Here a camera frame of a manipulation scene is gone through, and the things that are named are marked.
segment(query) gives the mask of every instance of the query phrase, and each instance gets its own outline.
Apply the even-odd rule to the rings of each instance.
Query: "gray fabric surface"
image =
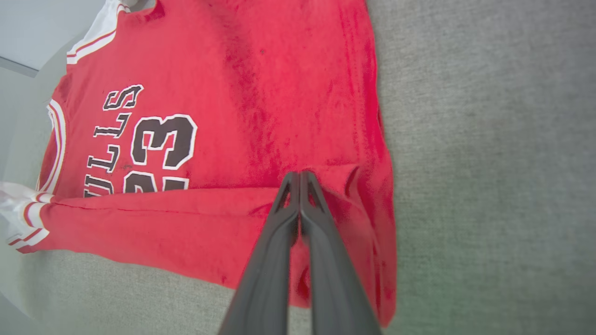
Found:
[[[386,334],[596,333],[596,2],[368,8],[396,177]],[[40,72],[50,92],[61,52]],[[49,133],[43,104],[32,114],[5,175],[27,185]],[[48,334],[215,334],[232,295],[93,255],[15,257],[21,308]],[[290,320],[309,333],[308,311]]]

